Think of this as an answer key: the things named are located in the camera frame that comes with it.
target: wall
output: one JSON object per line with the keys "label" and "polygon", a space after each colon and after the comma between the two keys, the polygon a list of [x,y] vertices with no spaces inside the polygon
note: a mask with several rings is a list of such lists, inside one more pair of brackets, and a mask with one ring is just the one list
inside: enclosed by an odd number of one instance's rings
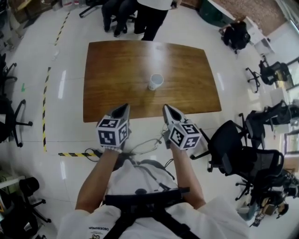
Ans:
{"label": "wall", "polygon": [[284,23],[268,37],[275,51],[275,54],[267,56],[270,64],[276,61],[287,63],[299,57],[299,34],[291,23]]}

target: desk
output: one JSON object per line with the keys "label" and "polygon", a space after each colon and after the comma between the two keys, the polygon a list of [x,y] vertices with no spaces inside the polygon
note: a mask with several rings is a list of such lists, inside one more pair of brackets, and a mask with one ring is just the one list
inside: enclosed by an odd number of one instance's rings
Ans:
{"label": "desk", "polygon": [[[150,76],[156,73],[164,83],[150,91]],[[89,43],[83,121],[99,121],[124,103],[131,105],[132,119],[162,116],[164,104],[185,114],[221,111],[204,50],[146,41]]]}

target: yellow black hazard tape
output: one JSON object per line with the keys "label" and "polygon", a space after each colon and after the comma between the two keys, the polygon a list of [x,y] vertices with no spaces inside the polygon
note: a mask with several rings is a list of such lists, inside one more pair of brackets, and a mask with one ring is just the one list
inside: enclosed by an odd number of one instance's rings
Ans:
{"label": "yellow black hazard tape", "polygon": [[67,16],[66,16],[66,18],[65,18],[65,20],[64,20],[64,22],[63,22],[63,24],[62,24],[62,27],[60,28],[60,31],[59,31],[59,33],[58,33],[58,36],[57,36],[57,38],[56,38],[56,41],[55,41],[55,43],[54,43],[54,46],[56,46],[56,45],[57,45],[57,42],[58,42],[58,40],[59,40],[59,37],[60,37],[60,35],[61,35],[61,32],[62,32],[62,28],[64,28],[64,25],[65,25],[66,19],[69,17],[70,13],[71,13],[71,12],[69,12],[69,13],[67,14]]}
{"label": "yellow black hazard tape", "polygon": [[93,157],[94,153],[58,153],[59,156],[64,157]]}
{"label": "yellow black hazard tape", "polygon": [[44,150],[44,152],[47,152],[45,116],[46,116],[46,92],[47,92],[48,80],[49,80],[49,76],[50,76],[50,70],[51,70],[51,67],[48,67],[47,78],[45,81],[45,88],[43,90],[43,150]]}

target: shoe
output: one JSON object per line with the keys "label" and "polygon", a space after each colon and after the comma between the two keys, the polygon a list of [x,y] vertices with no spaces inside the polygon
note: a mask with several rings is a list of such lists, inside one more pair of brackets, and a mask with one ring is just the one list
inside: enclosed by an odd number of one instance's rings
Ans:
{"label": "shoe", "polygon": [[134,30],[134,34],[136,34],[136,35],[142,35],[142,34],[144,34],[144,32],[145,32],[145,31],[137,32],[137,31]]}
{"label": "shoe", "polygon": [[118,30],[114,31],[114,37],[119,37],[121,35],[121,32]]}
{"label": "shoe", "polygon": [[104,31],[108,32],[110,30],[110,26],[104,26]]}

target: white tiled floor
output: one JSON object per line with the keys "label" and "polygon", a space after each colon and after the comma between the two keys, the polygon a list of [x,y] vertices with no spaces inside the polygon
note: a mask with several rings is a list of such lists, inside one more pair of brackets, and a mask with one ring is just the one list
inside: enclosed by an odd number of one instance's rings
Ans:
{"label": "white tiled floor", "polygon": [[[13,166],[16,173],[34,176],[40,182],[38,196],[44,197],[47,204],[40,206],[40,211],[52,219],[57,230],[61,217],[74,209],[78,191],[94,163],[86,158],[65,158],[59,152],[84,152],[87,148],[98,148],[95,137],[96,123],[83,122],[83,85],[85,61],[89,42],[107,40],[136,39],[132,34],[133,24],[129,31],[120,38],[113,33],[103,31],[100,9],[87,17],[79,18],[82,9],[71,11],[63,28],[57,46],[54,46],[57,34],[67,15],[63,9],[43,13],[34,25],[28,28],[24,38],[9,62],[17,62],[13,74],[18,77],[16,83],[7,83],[8,95],[12,97],[16,109],[22,99],[27,105],[22,119],[33,121],[33,127],[20,128],[24,143],[17,148],[14,142],[0,144],[0,159],[9,168]],[[183,44],[204,49],[217,85],[222,112],[195,114],[188,116],[207,135],[212,136],[215,130],[227,120],[240,123],[237,115],[248,114],[251,110],[259,110],[269,98],[272,88],[262,85],[258,94],[254,94],[245,76],[244,69],[250,67],[258,70],[260,56],[252,46],[236,56],[220,40],[216,29],[205,23],[198,14],[185,7],[170,11],[160,28],[156,41]],[[52,61],[53,55],[59,55]],[[47,69],[51,67],[46,94],[46,139],[48,152],[43,152],[42,143],[42,100]],[[59,88],[64,85],[59,95]],[[149,130],[145,125],[154,126]],[[126,144],[130,150],[142,141],[159,137],[164,125],[162,118],[133,119],[130,122],[132,134]],[[273,140],[273,133],[267,130],[268,148],[279,146],[279,137]],[[204,151],[202,142],[196,153]],[[155,156],[165,164],[170,158],[169,150],[164,144],[151,153],[136,156],[137,160]],[[206,200],[223,195],[232,203],[240,191],[235,187],[237,176],[225,177],[218,170],[206,171],[208,156],[192,162],[200,180]],[[169,170],[174,173],[171,164]]]}

